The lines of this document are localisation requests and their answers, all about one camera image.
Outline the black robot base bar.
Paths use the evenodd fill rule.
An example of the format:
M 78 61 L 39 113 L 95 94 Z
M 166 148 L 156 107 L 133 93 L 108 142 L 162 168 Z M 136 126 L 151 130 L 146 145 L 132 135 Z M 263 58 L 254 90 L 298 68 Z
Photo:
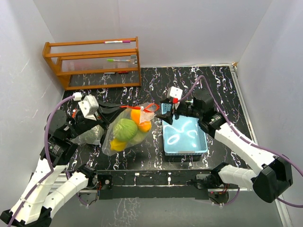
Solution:
M 219 183 L 209 170 L 98 170 L 96 181 L 81 193 L 99 200 L 121 198 L 194 198 L 226 202 L 237 187 Z

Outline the yellow starfruit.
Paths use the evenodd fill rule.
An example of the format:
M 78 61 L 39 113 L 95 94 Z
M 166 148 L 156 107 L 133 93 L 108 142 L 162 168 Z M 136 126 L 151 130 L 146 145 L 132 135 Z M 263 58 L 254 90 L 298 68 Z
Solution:
M 119 141 L 117 138 L 114 138 L 112 141 L 110 141 L 110 149 L 112 151 L 121 152 L 126 148 L 126 146 L 127 142 Z

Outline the green cabbage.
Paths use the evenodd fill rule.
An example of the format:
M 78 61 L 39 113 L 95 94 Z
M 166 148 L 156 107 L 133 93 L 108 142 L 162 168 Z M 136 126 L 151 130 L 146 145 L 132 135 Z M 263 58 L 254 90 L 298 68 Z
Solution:
M 122 118 L 113 127 L 114 138 L 119 141 L 131 140 L 138 131 L 138 127 L 133 120 Z
M 136 145 L 141 143 L 147 136 L 146 132 L 137 131 L 137 134 L 129 141 L 131 145 Z

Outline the orange yellow mango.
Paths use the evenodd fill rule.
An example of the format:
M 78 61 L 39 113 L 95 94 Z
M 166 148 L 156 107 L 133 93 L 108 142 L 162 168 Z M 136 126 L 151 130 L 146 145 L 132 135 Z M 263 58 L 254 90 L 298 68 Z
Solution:
M 146 112 L 139 109 L 132 109 L 130 113 L 131 120 L 136 123 L 141 132 L 149 132 L 152 128 L 151 121 L 146 121 L 145 115 Z

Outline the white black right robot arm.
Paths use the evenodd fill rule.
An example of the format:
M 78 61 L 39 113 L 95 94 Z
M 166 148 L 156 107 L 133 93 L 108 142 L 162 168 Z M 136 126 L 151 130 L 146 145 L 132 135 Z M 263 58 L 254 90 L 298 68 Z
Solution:
M 226 145 L 249 166 L 244 169 L 221 163 L 211 170 L 211 182 L 215 187 L 221 188 L 225 184 L 245 187 L 263 201 L 272 203 L 293 184 L 291 164 L 283 157 L 258 148 L 231 126 L 216 110 L 214 99 L 206 89 L 195 91 L 192 102 L 182 101 L 182 93 L 181 89 L 170 87 L 161 101 L 169 104 L 170 109 L 157 118 L 168 124 L 180 116 L 196 118 L 203 132 Z

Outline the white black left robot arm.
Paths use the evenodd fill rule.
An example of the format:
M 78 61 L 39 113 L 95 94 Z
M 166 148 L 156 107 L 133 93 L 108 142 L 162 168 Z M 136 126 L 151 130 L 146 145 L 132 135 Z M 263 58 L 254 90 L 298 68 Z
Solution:
M 59 209 L 82 189 L 100 185 L 95 169 L 81 165 L 67 180 L 51 191 L 78 145 L 72 140 L 99 125 L 105 131 L 127 107 L 94 98 L 70 96 L 60 101 L 47 118 L 44 148 L 37 167 L 16 204 L 1 213 L 7 226 L 48 227 Z

